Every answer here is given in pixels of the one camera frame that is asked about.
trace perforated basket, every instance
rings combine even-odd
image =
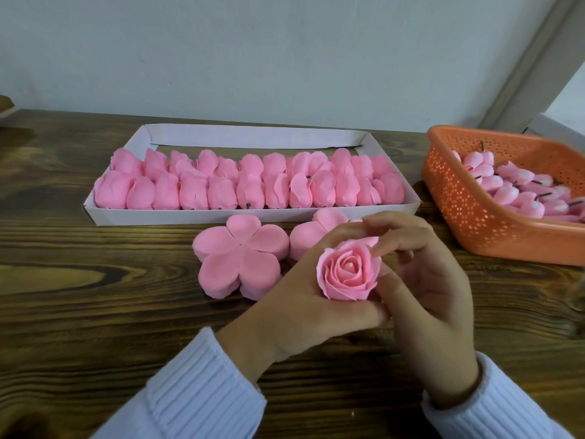
[[[508,211],[482,189],[451,150],[495,155],[496,166],[511,160],[537,174],[550,174],[585,195],[585,157],[541,137],[433,126],[422,178],[461,245],[484,256],[585,266],[585,224],[533,219]]]

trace open box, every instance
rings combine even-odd
[[[314,151],[323,148],[352,147],[359,155],[373,157],[385,154],[376,139],[365,131],[316,129],[296,127],[224,126],[224,125],[175,125],[159,123],[143,125],[124,145],[136,157],[144,160],[147,148],[156,150],[159,146],[193,148],[234,148],[233,153],[241,156],[253,149]],[[237,159],[227,152],[228,157]],[[359,219],[380,211],[402,211],[414,214],[420,206],[420,198],[392,161],[394,171],[401,177],[404,187],[404,203],[401,205],[341,206],[337,209],[348,219]],[[98,226],[108,225],[182,225],[186,223],[225,223],[230,215],[249,213],[262,222],[299,222],[311,220],[317,208],[300,209],[211,209],[208,211],[177,210],[134,210],[98,208],[94,192],[90,192],[83,204],[84,209]]]

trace person's left hand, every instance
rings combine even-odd
[[[377,327],[388,319],[381,302],[325,298],[317,284],[317,262],[325,248],[368,236],[361,222],[327,233],[258,303],[216,334],[223,350],[252,383],[273,363],[334,336]]]

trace light blue sleeve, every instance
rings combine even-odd
[[[486,355],[481,383],[464,404],[438,410],[427,392],[422,410],[444,439],[570,439],[572,436]]]
[[[92,439],[251,438],[265,406],[204,328]]]

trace person's right hand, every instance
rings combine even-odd
[[[363,222],[369,235],[380,236],[372,255],[398,255],[398,272],[378,278],[376,290],[402,355],[436,406],[459,405],[480,380],[467,275],[423,219],[386,211]]]

